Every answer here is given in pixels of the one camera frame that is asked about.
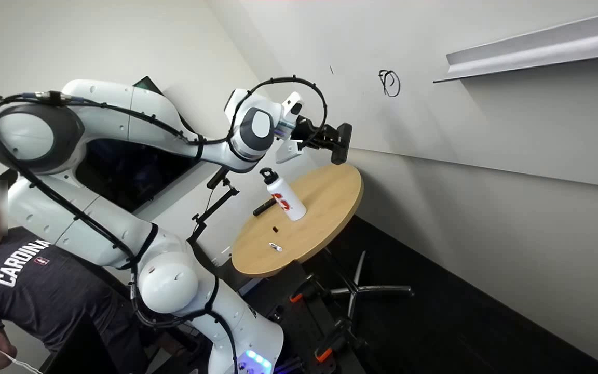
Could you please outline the black whiteboard duster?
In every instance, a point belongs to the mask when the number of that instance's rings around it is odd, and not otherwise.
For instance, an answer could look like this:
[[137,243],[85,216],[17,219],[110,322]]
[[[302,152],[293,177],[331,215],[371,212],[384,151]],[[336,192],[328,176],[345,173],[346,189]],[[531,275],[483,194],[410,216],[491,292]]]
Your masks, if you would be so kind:
[[347,154],[351,142],[352,125],[342,123],[337,128],[338,139],[332,143],[331,162],[333,164],[343,164],[347,161]]

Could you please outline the black monitor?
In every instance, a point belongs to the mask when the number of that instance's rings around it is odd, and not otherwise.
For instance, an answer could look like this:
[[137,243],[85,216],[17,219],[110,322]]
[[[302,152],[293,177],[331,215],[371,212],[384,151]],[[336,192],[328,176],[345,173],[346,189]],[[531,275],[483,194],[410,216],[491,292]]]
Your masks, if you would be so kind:
[[152,146],[102,138],[88,142],[76,177],[126,211],[155,216],[180,198],[199,166]]

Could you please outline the person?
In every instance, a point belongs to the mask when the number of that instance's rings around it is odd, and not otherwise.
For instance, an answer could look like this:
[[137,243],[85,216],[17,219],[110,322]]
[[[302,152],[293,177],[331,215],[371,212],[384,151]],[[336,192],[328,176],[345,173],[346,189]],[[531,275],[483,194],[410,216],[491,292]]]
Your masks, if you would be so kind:
[[0,370],[17,356],[10,321],[56,353],[88,318],[119,374],[145,374],[139,325],[127,300],[68,252],[22,227],[3,232],[0,218]]

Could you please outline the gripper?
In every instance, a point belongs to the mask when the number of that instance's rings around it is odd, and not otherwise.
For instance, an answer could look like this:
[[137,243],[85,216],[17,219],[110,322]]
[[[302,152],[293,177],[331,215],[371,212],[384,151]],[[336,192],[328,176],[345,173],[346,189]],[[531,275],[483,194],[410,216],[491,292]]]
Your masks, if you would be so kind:
[[303,116],[297,117],[295,128],[292,131],[292,140],[297,141],[299,151],[304,148],[311,148],[334,152],[338,149],[338,142],[331,138],[338,137],[339,132],[337,129],[326,125],[326,123],[314,126],[311,120]]

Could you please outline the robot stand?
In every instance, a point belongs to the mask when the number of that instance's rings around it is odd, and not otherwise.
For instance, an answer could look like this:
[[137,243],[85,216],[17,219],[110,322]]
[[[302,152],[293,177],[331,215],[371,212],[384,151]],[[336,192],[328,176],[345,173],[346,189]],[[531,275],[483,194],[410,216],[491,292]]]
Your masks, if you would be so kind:
[[278,274],[265,280],[252,279],[235,270],[232,261],[215,266],[199,245],[194,244],[200,263],[222,277],[237,291],[251,290],[243,298],[257,312],[278,322],[284,331],[284,348],[272,374],[374,374],[360,356],[367,353],[361,339],[340,342],[323,363],[317,362],[314,350],[338,319],[331,316],[323,298],[314,297],[292,304],[289,296],[306,279],[308,273],[299,261],[292,261]]

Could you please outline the black and orange clamp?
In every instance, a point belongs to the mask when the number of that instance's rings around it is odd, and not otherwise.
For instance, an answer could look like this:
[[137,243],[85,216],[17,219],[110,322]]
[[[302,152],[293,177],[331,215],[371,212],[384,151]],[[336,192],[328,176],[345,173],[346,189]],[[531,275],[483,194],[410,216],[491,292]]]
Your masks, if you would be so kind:
[[314,297],[323,298],[328,294],[327,289],[323,287],[318,277],[315,274],[309,274],[289,296],[289,301],[295,304],[301,300],[309,300]]
[[314,350],[314,357],[317,362],[325,362],[334,353],[334,348],[340,342],[352,343],[352,341],[356,341],[357,338],[352,333],[351,326],[352,321],[348,318],[341,317],[335,322]]

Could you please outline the whiteboard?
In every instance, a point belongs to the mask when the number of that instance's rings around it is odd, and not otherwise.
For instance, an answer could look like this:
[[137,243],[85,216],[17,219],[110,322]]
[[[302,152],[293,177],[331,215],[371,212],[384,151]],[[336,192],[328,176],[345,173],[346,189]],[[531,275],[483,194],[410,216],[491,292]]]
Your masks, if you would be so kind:
[[322,90],[351,146],[598,185],[598,59],[434,83],[446,55],[598,0],[206,0],[259,79]]

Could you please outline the white water bottle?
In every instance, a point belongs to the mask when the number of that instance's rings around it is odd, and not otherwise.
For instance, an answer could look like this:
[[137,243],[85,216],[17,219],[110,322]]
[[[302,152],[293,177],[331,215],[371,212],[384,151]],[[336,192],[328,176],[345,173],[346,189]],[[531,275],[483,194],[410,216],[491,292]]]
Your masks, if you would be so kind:
[[287,180],[268,167],[262,168],[260,174],[263,176],[268,193],[275,199],[288,218],[292,222],[301,220],[307,213],[306,206],[296,196]]

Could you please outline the round wooden table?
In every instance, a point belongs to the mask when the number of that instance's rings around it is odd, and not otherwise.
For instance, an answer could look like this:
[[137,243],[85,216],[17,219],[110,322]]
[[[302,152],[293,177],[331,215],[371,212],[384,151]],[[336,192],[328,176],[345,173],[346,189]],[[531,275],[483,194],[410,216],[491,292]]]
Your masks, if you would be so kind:
[[[409,286],[361,286],[359,278],[365,253],[359,257],[353,276],[339,267],[328,244],[337,237],[358,210],[364,183],[359,170],[351,164],[330,164],[294,180],[291,188],[306,206],[306,215],[292,222],[282,208],[275,206],[252,216],[240,230],[232,247],[232,264],[249,278],[267,278],[278,274],[292,261],[304,263],[318,253],[329,261],[344,287],[327,289],[326,297],[348,297],[347,317],[353,319],[356,303],[368,296],[412,297]],[[275,233],[272,227],[278,228]],[[277,252],[269,246],[284,248]]]

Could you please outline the grey whiteboard tray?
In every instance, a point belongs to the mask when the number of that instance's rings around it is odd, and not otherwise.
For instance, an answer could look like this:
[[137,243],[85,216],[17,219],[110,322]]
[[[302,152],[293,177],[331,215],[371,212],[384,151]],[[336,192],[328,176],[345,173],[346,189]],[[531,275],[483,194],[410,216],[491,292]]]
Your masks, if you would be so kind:
[[598,59],[598,15],[446,55],[434,83]]

